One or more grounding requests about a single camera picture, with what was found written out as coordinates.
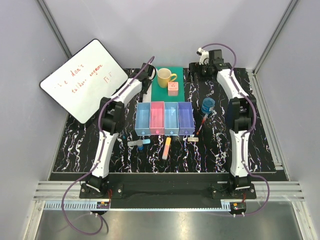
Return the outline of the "green book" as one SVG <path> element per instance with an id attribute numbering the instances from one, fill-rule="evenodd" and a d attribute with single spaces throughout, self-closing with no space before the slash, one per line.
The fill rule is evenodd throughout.
<path id="1" fill-rule="evenodd" d="M 156 66 L 157 70 L 162 68 L 169 69 L 172 74 L 177 74 L 175 82 L 178 83 L 178 95 L 169 96 L 168 89 L 162 88 L 158 84 L 158 77 L 156 76 L 152 81 L 151 85 L 151 101 L 152 102 L 184 102 L 185 91 L 184 91 L 184 69 L 180 66 Z"/>

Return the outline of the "yellow mug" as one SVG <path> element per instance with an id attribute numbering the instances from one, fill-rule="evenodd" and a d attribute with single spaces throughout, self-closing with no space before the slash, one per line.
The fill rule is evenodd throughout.
<path id="1" fill-rule="evenodd" d="M 157 71 L 157 83 L 161 88 L 167 88 L 169 82 L 177 79 L 177 74 L 172 73 L 168 68 L 160 68 Z"/>

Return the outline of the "pink cube box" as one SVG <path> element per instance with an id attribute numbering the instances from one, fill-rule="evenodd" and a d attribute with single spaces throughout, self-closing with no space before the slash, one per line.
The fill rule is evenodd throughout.
<path id="1" fill-rule="evenodd" d="M 168 96 L 175 97 L 179 94 L 179 83 L 175 81 L 170 81 L 167 84 L 167 93 Z"/>

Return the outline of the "pink bin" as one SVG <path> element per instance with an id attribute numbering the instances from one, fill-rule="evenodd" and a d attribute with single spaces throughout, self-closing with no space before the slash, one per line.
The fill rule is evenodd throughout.
<path id="1" fill-rule="evenodd" d="M 165 133 L 165 104 L 163 101 L 150 103 L 150 133 L 151 135 L 163 135 Z"/>

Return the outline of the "light blue bin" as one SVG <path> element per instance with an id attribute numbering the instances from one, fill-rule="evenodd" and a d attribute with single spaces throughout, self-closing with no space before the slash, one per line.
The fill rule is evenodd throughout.
<path id="1" fill-rule="evenodd" d="M 135 132 L 138 136 L 150 136 L 150 103 L 139 102 L 136 106 Z"/>

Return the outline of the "sky blue bin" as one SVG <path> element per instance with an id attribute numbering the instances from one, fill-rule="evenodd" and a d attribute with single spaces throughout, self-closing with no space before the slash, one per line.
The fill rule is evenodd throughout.
<path id="1" fill-rule="evenodd" d="M 177 102 L 164 103 L 164 134 L 178 136 L 180 130 Z"/>

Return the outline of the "purple bin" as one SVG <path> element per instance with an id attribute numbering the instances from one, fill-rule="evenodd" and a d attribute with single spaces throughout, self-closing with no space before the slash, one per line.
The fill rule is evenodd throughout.
<path id="1" fill-rule="evenodd" d="M 179 135 L 192 135 L 195 131 L 191 102 L 178 102 Z"/>

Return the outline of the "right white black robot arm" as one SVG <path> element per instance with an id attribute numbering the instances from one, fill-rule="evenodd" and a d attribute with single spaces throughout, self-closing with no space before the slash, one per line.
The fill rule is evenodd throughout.
<path id="1" fill-rule="evenodd" d="M 226 63 L 222 50 L 197 50 L 198 62 L 189 64 L 192 77 L 213 78 L 220 84 L 228 98 L 225 125 L 231 137 L 231 166 L 225 191 L 232 198 L 241 198 L 250 191 L 249 136 L 257 120 L 256 98 L 249 96 L 237 80 L 234 67 Z"/>

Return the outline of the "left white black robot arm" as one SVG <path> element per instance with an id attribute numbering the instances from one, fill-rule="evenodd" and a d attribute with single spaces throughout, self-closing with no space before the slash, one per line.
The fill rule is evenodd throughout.
<path id="1" fill-rule="evenodd" d="M 153 65 L 143 63 L 141 70 L 132 73 L 111 97 L 104 97 L 100 101 L 98 147 L 93 166 L 85 178 L 85 185 L 97 198 L 103 198 L 108 193 L 109 165 L 116 139 L 124 129 L 125 108 L 134 96 L 147 93 L 156 73 Z"/>

